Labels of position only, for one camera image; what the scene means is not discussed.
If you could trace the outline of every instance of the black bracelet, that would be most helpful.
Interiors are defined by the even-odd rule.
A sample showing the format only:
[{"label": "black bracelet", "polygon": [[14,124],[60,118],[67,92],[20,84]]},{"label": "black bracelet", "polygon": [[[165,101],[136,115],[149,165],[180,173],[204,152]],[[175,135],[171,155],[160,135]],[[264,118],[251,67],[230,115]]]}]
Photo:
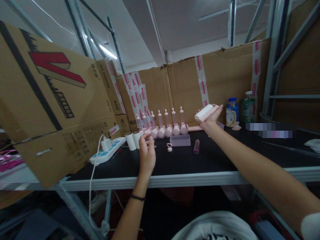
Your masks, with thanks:
[{"label": "black bracelet", "polygon": [[137,200],[140,200],[140,201],[144,201],[144,200],[146,199],[146,197],[144,197],[144,198],[137,197],[137,196],[133,195],[132,193],[131,193],[131,196],[130,196],[130,197],[132,197],[132,198],[134,198],[134,199],[137,199]]}]

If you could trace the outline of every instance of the black tabletop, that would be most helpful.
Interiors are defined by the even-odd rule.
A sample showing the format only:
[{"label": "black tabletop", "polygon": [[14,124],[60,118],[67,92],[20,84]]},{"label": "black tabletop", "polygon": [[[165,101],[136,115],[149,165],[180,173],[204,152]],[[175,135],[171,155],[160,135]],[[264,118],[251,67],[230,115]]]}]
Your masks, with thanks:
[{"label": "black tabletop", "polygon": [[[310,139],[319,138],[317,135],[297,131],[295,138],[292,139],[266,139],[259,137],[257,132],[248,131],[244,128],[240,131],[233,131],[231,128],[225,127],[225,131],[283,168],[320,166],[320,159],[318,158],[305,156],[262,142],[312,151],[303,144]],[[189,134],[191,146],[173,147],[172,152],[167,151],[166,144],[169,139],[155,140],[157,160],[152,173],[153,176],[237,170],[219,146],[204,131],[190,132]],[[197,155],[193,153],[196,139],[200,140],[200,153]],[[114,159],[111,158],[108,162],[96,166],[93,178],[136,177],[139,173],[139,167],[139,150],[130,151],[128,148],[122,148]],[[90,179],[92,170],[93,165],[87,164],[71,176],[68,181]]]}]

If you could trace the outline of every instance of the power strip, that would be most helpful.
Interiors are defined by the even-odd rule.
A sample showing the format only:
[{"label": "power strip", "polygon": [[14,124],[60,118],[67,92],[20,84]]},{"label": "power strip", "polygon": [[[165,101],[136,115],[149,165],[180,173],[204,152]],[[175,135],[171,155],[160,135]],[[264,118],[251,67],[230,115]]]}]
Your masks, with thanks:
[{"label": "power strip", "polygon": [[99,165],[101,163],[104,163],[106,161],[108,161],[113,154],[126,142],[126,138],[125,137],[120,137],[120,138],[115,138],[113,140],[111,140],[111,148],[107,151],[104,152],[103,149],[101,149],[98,152],[98,156],[97,154],[93,155],[90,158],[90,162],[91,164],[96,164]]}]

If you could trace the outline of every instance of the plastic water bottle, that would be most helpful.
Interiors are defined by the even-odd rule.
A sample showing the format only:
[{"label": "plastic water bottle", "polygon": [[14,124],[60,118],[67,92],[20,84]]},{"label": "plastic water bottle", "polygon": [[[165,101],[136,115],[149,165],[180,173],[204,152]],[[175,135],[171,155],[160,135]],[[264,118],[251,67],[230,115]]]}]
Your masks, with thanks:
[{"label": "plastic water bottle", "polygon": [[246,99],[241,102],[240,123],[253,123],[253,108],[255,99],[252,98],[252,91],[246,92]]},{"label": "plastic water bottle", "polygon": [[227,127],[232,127],[236,125],[236,122],[239,121],[239,106],[237,104],[237,98],[229,98],[228,99],[229,103],[227,104],[227,121],[226,121],[226,126]]}]

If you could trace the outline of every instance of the white cloth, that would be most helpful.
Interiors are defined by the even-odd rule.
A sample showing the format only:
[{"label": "white cloth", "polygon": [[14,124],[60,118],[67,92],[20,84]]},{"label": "white cloth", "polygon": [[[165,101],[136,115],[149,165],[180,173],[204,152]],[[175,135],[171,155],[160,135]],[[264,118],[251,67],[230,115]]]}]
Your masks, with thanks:
[{"label": "white cloth", "polygon": [[[320,213],[306,216],[301,223],[305,240],[320,239]],[[209,212],[194,219],[181,229],[172,240],[241,239],[258,240],[250,226],[231,212]]]},{"label": "white cloth", "polygon": [[302,220],[301,233],[305,240],[320,239],[320,213],[310,214]]},{"label": "white cloth", "polygon": [[258,240],[245,221],[227,211],[209,212],[197,217],[181,229],[172,240],[177,239]]}]

